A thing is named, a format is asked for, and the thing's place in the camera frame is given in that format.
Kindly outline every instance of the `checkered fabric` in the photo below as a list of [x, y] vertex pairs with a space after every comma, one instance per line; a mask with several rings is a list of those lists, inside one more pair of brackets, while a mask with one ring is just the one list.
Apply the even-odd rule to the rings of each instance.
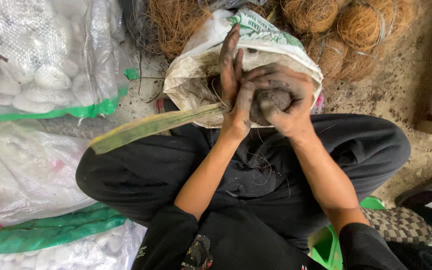
[[386, 242], [429, 244], [431, 229], [424, 219], [404, 207], [373, 210], [361, 207], [369, 224], [376, 229]]

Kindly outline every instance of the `hand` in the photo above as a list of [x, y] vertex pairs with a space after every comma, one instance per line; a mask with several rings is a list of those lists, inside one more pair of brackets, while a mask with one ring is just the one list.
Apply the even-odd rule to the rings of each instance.
[[221, 47], [221, 52], [219, 53], [221, 96], [222, 99], [228, 101], [231, 106], [236, 102], [242, 74], [243, 49], [237, 50], [236, 61], [234, 60], [234, 52], [239, 40], [240, 25], [236, 23], [226, 35], [223, 46]]
[[234, 52], [240, 39], [240, 25], [237, 23], [227, 34], [219, 54], [222, 99], [232, 109], [224, 114], [220, 138], [237, 141], [238, 144], [248, 135], [251, 129], [249, 113], [255, 88], [252, 83], [242, 83], [243, 50], [239, 49], [234, 59]]
[[295, 72], [276, 63], [251, 70], [246, 79], [252, 80], [256, 89], [283, 89], [290, 93], [292, 101], [288, 109], [281, 111], [274, 102], [261, 100], [260, 110], [268, 122], [282, 135], [299, 139], [314, 132], [310, 120], [313, 104], [314, 80], [307, 74]]
[[224, 114], [223, 127], [219, 138], [237, 141], [239, 144], [248, 135], [251, 129], [249, 113], [254, 94], [255, 85], [251, 82], [244, 82], [237, 93], [233, 109]]

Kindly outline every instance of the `forearm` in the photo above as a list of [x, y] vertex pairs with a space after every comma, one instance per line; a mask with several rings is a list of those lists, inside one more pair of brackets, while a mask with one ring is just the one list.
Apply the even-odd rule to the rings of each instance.
[[346, 224], [368, 224], [350, 179], [324, 148], [314, 129], [289, 138], [312, 193], [336, 231]]
[[237, 140], [219, 137], [206, 158], [184, 183], [174, 205], [194, 215], [199, 221], [239, 144]]

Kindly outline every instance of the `black sleeve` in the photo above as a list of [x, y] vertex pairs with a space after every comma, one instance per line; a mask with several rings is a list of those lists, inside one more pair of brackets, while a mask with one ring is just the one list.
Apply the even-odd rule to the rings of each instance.
[[131, 270], [180, 269], [198, 228], [196, 218], [179, 207], [161, 208], [148, 227]]
[[347, 270], [407, 270], [373, 227], [347, 224], [339, 232], [343, 263]]

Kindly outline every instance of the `person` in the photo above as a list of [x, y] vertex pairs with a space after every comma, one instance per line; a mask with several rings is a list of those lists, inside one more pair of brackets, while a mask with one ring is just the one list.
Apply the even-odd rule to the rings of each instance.
[[[307, 241], [329, 222], [346, 269], [405, 269], [359, 207], [408, 160], [404, 133], [372, 116], [310, 116], [312, 78], [279, 64], [242, 72], [239, 32], [235, 24], [220, 53], [232, 105], [221, 129], [187, 124], [81, 159], [81, 190], [148, 227], [132, 269], [322, 269]], [[250, 129], [253, 95], [275, 88], [291, 105], [261, 100], [275, 127], [261, 135]]]

